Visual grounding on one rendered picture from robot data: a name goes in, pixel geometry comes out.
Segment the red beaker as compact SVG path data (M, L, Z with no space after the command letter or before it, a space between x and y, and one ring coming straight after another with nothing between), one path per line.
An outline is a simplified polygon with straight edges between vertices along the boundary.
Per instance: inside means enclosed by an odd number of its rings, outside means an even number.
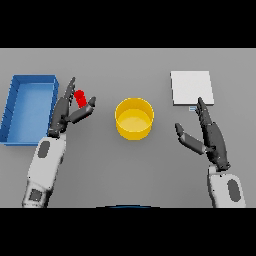
M85 97L83 90L76 90L74 92L74 97L76 99L76 102L77 102L79 108L86 106L87 101L86 101L86 97Z

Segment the pale square measuring scale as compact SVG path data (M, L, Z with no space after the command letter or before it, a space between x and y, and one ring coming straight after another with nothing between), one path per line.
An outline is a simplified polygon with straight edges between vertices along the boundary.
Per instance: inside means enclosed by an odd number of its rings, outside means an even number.
M171 71L170 79L174 106L195 106L199 97L214 105L209 71Z

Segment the yellow bowl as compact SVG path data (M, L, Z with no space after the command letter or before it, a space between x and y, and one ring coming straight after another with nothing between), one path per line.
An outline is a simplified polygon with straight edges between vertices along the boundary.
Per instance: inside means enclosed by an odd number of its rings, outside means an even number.
M154 110L145 99L126 98L117 105L114 118L116 129L123 138L142 140L152 129Z

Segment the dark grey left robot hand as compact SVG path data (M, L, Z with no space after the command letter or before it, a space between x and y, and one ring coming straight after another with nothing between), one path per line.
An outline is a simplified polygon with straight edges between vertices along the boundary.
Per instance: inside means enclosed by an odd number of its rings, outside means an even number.
M59 138L61 133L66 132L69 123L76 124L90 116L95 108L96 97L90 98L84 107L79 108L72 114L69 113L69 107L75 93L75 78L72 78L67 86L65 94L60 97L54 107L48 137Z

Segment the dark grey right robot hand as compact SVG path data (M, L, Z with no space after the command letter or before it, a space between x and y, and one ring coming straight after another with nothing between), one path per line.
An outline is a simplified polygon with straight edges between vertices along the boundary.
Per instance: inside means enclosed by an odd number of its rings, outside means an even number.
M227 171L231 164L228 161L224 137L217 123L211 119L208 108L201 97L198 98L195 110L198 115L203 141L186 133L181 124L175 124L178 141L193 152L206 154L208 160L216 166L218 172Z

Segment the blue tray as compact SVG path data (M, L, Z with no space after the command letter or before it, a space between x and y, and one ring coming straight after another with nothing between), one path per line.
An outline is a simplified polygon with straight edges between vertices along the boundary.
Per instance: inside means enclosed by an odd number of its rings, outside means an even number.
M0 144L37 146L58 98L55 75L13 75L0 124Z

